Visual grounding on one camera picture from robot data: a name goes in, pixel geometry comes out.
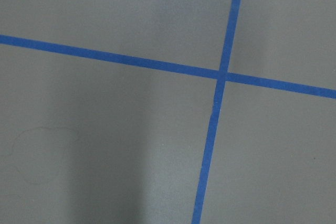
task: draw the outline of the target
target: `painted floor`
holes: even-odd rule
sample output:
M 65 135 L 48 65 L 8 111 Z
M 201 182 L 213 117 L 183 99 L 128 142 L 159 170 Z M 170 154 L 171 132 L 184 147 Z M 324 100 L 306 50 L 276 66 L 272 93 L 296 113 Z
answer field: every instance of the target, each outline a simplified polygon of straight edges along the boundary
M 0 0 L 0 223 L 336 223 L 336 0 Z

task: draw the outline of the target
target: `blue painter's tape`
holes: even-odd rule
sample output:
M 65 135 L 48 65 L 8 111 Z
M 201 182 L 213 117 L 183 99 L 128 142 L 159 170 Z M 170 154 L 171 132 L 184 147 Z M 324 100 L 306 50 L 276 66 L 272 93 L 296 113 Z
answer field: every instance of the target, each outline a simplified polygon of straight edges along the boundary
M 239 12 L 240 0 L 232 0 L 229 19 L 226 27 L 225 41 L 222 52 L 222 59 L 219 66 L 218 79 L 214 95 L 214 104 L 212 115 L 210 117 L 208 132 L 204 147 L 204 154 L 202 160 L 202 167 L 200 172 L 200 179 L 198 181 L 198 188 L 195 198 L 195 206 L 192 217 L 192 224 L 200 224 L 201 215 L 205 197 L 205 191 L 207 181 L 209 177 L 210 164 L 212 159 L 212 153 L 215 144 L 217 125 L 219 120 L 220 108 L 222 106 L 222 99 L 224 95 L 226 74 L 229 66 L 230 55 L 237 25 L 238 12 Z
M 42 50 L 47 52 L 55 52 L 58 54 L 72 55 L 89 59 L 103 60 L 125 65 L 163 70 L 168 72 L 183 73 L 192 76 L 206 77 L 211 79 L 217 79 L 218 77 L 218 71 L 213 69 L 198 68 L 158 60 L 150 60 L 133 56 L 118 55 L 113 54 L 111 52 L 102 52 L 79 47 L 71 47 L 6 35 L 0 35 L 0 44 Z
M 302 94 L 317 95 L 319 97 L 327 97 L 336 99 L 336 90 L 313 87 L 303 84 L 297 84 L 286 81 L 277 81 L 260 77 L 246 76 L 237 73 L 227 73 L 226 80 L 231 82 L 243 83 L 259 87 L 286 90 Z

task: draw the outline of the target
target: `gray surface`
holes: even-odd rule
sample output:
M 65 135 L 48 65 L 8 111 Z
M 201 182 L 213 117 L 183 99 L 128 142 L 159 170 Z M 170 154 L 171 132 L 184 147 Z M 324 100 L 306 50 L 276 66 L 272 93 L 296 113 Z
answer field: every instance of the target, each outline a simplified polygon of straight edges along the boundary
M 228 83 L 202 223 L 336 223 L 336 103 Z
M 0 0 L 1 33 L 218 69 L 231 0 Z
M 0 56 L 0 223 L 190 222 L 214 80 Z
M 336 89 L 336 0 L 242 0 L 230 71 Z

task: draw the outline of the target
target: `gray floor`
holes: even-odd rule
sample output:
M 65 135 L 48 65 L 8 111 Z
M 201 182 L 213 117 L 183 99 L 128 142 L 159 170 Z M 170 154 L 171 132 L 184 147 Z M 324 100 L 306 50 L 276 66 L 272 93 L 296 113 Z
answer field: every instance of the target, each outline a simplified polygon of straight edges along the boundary
M 230 0 L 0 0 L 0 34 L 218 69 Z M 336 89 L 336 0 L 242 0 L 229 70 Z M 190 223 L 215 80 L 0 45 L 0 223 Z M 205 223 L 336 223 L 336 101 L 227 83 Z

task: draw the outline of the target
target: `tape line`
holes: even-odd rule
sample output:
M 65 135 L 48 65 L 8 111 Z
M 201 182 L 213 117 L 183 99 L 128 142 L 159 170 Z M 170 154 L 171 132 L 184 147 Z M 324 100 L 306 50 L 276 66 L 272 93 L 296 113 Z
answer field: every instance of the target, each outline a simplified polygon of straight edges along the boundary
M 201 222 L 205 191 L 209 177 L 209 169 L 215 144 L 220 108 L 222 106 L 222 99 L 224 95 L 226 75 L 229 66 L 231 50 L 237 25 L 239 6 L 240 6 L 240 0 L 231 1 L 230 14 L 227 22 L 226 34 L 222 52 L 222 59 L 220 61 L 221 63 L 219 66 L 218 79 L 214 94 L 213 110 L 209 121 L 200 178 L 198 181 L 198 187 L 196 192 L 194 212 L 191 222 L 192 224 L 200 224 Z
M 319 88 L 309 85 L 297 84 L 286 81 L 277 81 L 260 77 L 246 76 L 238 73 L 227 73 L 226 80 L 230 82 L 243 83 L 259 87 L 286 90 L 302 94 L 317 95 L 336 99 L 336 90 Z
M 60 44 L 54 44 L 32 39 L 17 38 L 6 35 L 0 35 L 0 44 L 36 49 L 47 52 L 55 52 L 58 54 L 72 55 L 95 60 L 103 60 L 103 61 L 121 63 L 125 65 L 163 70 L 168 72 L 183 73 L 192 76 L 206 77 L 211 79 L 217 79 L 218 76 L 218 71 L 213 69 L 198 68 L 176 63 L 119 55 L 111 52 L 102 52 L 97 50 L 65 46 Z

